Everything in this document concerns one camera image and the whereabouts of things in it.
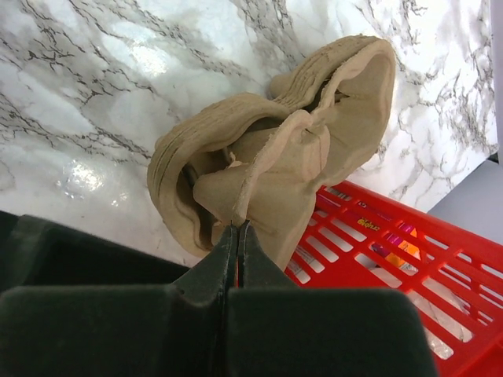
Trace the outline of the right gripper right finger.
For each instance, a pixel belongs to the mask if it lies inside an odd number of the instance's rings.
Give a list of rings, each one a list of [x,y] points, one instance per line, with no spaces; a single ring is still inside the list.
[[[390,288],[296,286],[239,228],[228,291],[230,376],[435,376],[413,303]]]

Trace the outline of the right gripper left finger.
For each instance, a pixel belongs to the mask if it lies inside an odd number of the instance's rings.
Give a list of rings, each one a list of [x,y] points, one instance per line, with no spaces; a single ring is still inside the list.
[[[1,216],[4,376],[220,376],[237,231],[192,268]]]

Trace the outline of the brown cardboard cup carrier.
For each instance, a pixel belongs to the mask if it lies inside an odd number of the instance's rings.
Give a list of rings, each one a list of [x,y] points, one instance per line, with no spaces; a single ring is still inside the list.
[[[316,193],[343,181],[376,152],[391,113],[395,53],[356,35],[320,48],[270,84],[290,110],[277,127],[243,134],[235,162],[198,178],[196,202],[222,225],[255,227],[262,249],[284,269],[314,211]]]

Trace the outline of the stack of cardboard cup carriers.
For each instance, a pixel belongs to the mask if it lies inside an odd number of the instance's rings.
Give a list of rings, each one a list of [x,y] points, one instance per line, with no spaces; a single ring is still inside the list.
[[[273,100],[240,93],[214,103],[162,136],[147,172],[151,200],[183,249],[204,257],[212,248],[211,225],[180,178],[194,155],[221,150],[235,142],[256,121],[284,120],[314,102],[323,82],[376,37],[355,35],[336,40],[312,53],[287,74]]]

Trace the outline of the red plastic basket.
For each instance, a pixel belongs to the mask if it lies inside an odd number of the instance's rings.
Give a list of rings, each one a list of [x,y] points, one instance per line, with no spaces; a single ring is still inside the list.
[[[389,287],[420,311],[443,376],[502,373],[502,247],[349,182],[318,191],[286,274],[301,287]]]

